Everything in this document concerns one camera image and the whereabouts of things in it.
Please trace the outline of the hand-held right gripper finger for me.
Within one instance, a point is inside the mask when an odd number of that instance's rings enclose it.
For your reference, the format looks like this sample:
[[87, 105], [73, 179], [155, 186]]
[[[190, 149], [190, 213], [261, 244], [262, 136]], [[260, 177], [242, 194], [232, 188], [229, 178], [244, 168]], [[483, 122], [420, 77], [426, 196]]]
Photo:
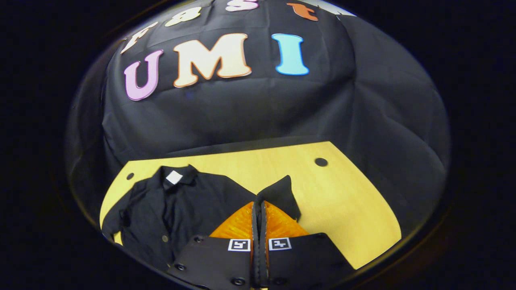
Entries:
[[326, 233], [309, 234], [270, 202], [260, 206], [260, 283], [269, 290], [329, 290], [355, 272]]
[[202, 290], [250, 290], [256, 227], [253, 202], [238, 209], [210, 235], [195, 235], [167, 273]]

